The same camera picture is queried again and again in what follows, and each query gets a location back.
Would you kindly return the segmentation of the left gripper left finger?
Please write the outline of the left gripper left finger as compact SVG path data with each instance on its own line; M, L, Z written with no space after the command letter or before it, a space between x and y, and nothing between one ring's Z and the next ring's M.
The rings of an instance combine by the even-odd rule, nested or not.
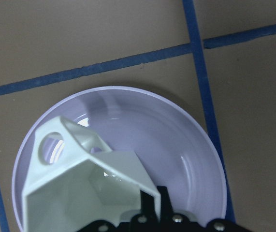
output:
M141 216L139 216L139 221L158 221L155 212L155 201L154 197L140 191L141 196Z

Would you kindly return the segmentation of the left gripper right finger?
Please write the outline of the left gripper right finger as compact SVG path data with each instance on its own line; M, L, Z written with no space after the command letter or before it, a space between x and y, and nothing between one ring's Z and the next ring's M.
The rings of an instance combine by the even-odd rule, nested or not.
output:
M171 204L169 192L166 186L157 186L157 189L161 195L161 215L172 215L173 207Z

